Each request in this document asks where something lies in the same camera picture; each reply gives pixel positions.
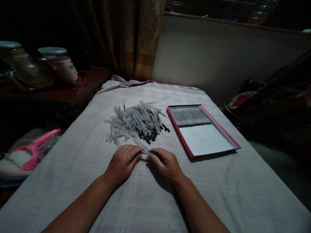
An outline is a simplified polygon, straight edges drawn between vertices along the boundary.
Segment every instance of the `white bedsheet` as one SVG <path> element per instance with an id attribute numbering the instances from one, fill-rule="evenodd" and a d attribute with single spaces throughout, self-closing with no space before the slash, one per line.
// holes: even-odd
<path id="1" fill-rule="evenodd" d="M 311 214 L 223 115 L 205 92 L 159 83 L 136 87 L 108 81 L 0 210 L 0 232 L 40 232 L 107 168 L 116 151 L 105 142 L 113 107 L 139 100 L 168 105 L 202 104 L 242 147 L 236 153 L 190 162 L 171 132 L 149 146 L 176 154 L 184 173 L 231 232 L 310 232 Z M 152 164 L 140 161 L 117 189 L 90 232 L 186 232 L 178 198 Z"/>

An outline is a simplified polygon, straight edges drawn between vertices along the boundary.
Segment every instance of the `white wall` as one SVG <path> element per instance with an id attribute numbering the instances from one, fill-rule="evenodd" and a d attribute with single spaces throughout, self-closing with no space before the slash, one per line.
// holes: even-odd
<path id="1" fill-rule="evenodd" d="M 311 48 L 311 36 L 164 15 L 152 80 L 194 86 L 219 106 Z"/>

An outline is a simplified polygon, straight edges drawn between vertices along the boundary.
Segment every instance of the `curtain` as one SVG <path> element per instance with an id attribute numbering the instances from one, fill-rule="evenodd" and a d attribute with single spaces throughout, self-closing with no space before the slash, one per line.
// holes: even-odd
<path id="1" fill-rule="evenodd" d="M 151 79 L 165 0 L 70 0 L 70 8 L 96 65 Z"/>

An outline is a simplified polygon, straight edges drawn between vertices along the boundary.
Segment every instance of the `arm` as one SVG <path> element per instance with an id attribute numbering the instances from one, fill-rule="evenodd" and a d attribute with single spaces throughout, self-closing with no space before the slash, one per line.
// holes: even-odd
<path id="1" fill-rule="evenodd" d="M 137 153 L 142 150 L 138 146 L 120 146 L 105 173 L 99 176 L 43 232 L 88 232 L 112 191 L 130 176 L 141 157 Z"/>
<path id="2" fill-rule="evenodd" d="M 186 177 L 176 156 L 161 148 L 152 149 L 151 160 L 176 189 L 187 213 L 190 228 L 193 232 L 229 232 L 218 216 L 201 196 L 192 181 Z"/>

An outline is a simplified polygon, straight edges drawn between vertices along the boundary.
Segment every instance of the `pink lint roller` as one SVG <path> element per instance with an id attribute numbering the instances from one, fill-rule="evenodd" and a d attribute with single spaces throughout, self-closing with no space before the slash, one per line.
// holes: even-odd
<path id="1" fill-rule="evenodd" d="M 21 146 L 15 149 L 9 156 L 9 159 L 12 160 L 17 166 L 21 167 L 24 171 L 34 169 L 38 165 L 38 153 L 37 148 L 40 144 L 49 140 L 53 135 L 60 133 L 62 130 L 60 128 L 56 128 L 37 140 L 35 140 L 29 146 Z M 28 149 L 32 152 L 32 156 L 28 154 L 25 150 Z"/>

